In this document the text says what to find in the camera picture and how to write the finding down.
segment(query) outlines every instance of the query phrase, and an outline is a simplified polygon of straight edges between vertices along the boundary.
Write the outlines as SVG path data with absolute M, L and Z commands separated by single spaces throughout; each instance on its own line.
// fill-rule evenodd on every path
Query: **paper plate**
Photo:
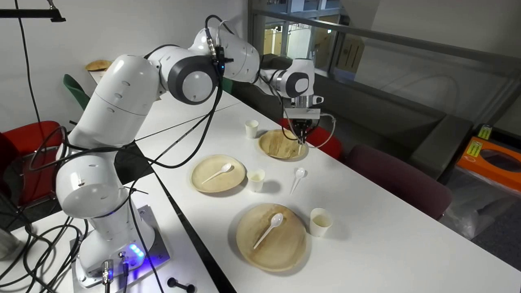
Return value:
M 272 229 L 265 239 L 252 249 L 270 224 L 275 213 L 283 214 L 282 226 Z M 236 244 L 241 255 L 252 265 L 267 271 L 287 271 L 308 255 L 308 234 L 301 219 L 283 205 L 257 205 L 239 219 Z
M 231 170 L 207 180 L 226 162 L 233 164 Z M 238 187 L 244 180 L 244 177 L 246 169 L 238 159 L 231 156 L 208 156 L 194 167 L 190 182 L 202 193 L 220 193 Z
M 308 154 L 308 144 L 300 144 L 296 136 L 285 130 L 270 130 L 259 138 L 260 149 L 282 161 L 298 161 Z

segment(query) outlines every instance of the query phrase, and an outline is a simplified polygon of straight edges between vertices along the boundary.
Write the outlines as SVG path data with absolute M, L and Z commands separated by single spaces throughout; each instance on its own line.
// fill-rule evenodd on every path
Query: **red object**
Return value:
M 287 118 L 278 120 L 278 123 L 285 128 L 290 128 L 290 123 Z M 329 138 L 329 135 L 331 131 L 327 131 L 324 126 L 314 126 L 308 135 L 308 141 L 314 146 L 319 146 Z M 324 153 L 327 153 L 335 159 L 342 156 L 342 143 L 335 136 L 331 136 L 331 140 L 326 144 L 322 144 L 319 149 L 322 149 Z
M 41 123 L 28 123 L 3 135 L 13 143 L 20 156 L 26 156 L 42 146 L 44 138 L 49 136 L 46 146 L 59 146 L 62 143 L 60 123 L 54 120 L 42 120 Z
M 55 195 L 57 166 L 52 162 L 62 141 L 60 123 L 54 120 L 44 120 L 41 125 L 37 122 L 23 125 L 0 135 L 0 170 L 5 170 L 15 159 L 21 159 L 23 183 L 16 201 L 18 206 L 26 208 Z M 0 187 L 10 195 L 3 177 L 0 177 Z

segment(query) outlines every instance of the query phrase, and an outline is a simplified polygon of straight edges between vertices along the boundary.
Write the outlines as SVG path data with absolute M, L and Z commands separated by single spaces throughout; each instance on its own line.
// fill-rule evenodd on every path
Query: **small cup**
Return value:
M 324 208 L 313 208 L 309 216 L 309 232 L 314 236 L 324 236 L 332 226 L 334 219 Z
M 251 190 L 262 192 L 264 180 L 265 180 L 265 172 L 262 169 L 252 172 L 249 175 Z
M 256 118 L 246 120 L 246 136 L 257 138 L 257 131 L 259 131 L 259 120 Z

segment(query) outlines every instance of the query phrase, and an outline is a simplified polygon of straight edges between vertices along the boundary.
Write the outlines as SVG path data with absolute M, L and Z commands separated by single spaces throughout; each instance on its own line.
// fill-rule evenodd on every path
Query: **white robotic arm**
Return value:
M 202 29 L 189 48 L 168 45 L 145 58 L 120 55 L 112 61 L 70 131 L 70 144 L 62 146 L 73 159 L 57 172 L 57 198 L 63 211 L 88 218 L 93 224 L 77 265 L 86 276 L 101 276 L 107 262 L 125 263 L 130 270 L 140 266 L 143 250 L 155 240 L 153 227 L 138 213 L 137 224 L 129 221 L 135 206 L 117 179 L 114 157 L 117 148 L 135 138 L 163 91 L 168 89 L 179 100 L 200 104 L 212 96 L 223 74 L 295 100 L 287 107 L 288 118 L 319 118 L 319 109 L 313 107 L 321 97 L 313 94 L 311 61 L 295 60 L 283 68 L 259 66 L 259 53 L 252 45 L 215 27 Z

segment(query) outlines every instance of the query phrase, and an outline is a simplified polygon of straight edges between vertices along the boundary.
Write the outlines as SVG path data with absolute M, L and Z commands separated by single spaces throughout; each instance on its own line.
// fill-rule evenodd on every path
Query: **red chair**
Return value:
M 287 118 L 278 120 L 278 123 L 285 128 L 290 128 L 290 123 Z M 340 159 L 342 156 L 342 143 L 339 138 L 331 136 L 331 131 L 327 131 L 324 126 L 314 126 L 311 133 L 308 135 L 308 141 L 314 146 L 321 146 L 319 149 L 327 153 L 329 156 Z
M 344 162 L 435 219 L 451 203 L 451 193 L 443 183 L 379 149 L 357 144 Z
M 0 133 L 0 193 L 15 213 L 55 196 L 57 166 L 42 166 L 55 161 L 62 141 L 62 126 L 54 120 Z

